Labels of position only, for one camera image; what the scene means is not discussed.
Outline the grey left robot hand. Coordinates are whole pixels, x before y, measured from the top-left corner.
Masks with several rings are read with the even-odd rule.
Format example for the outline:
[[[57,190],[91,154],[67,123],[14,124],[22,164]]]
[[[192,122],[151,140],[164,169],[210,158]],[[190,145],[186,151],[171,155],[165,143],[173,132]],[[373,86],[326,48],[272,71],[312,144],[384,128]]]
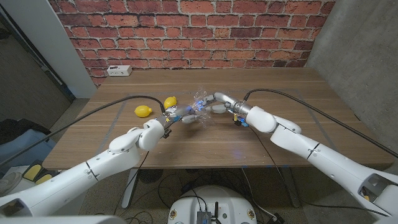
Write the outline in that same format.
[[[190,105],[173,105],[168,107],[165,112],[167,113],[169,120],[174,123],[181,121],[182,123],[192,123],[200,118],[200,115]]]

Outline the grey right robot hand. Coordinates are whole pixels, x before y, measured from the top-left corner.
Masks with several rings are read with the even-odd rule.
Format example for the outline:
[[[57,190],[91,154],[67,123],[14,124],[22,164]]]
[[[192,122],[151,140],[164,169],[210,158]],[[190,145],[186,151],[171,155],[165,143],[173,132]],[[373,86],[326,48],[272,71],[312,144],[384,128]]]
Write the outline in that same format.
[[[240,104],[239,100],[232,96],[221,92],[215,92],[211,95],[200,98],[196,103],[194,103],[194,106],[198,111],[221,114],[227,111],[238,113]]]

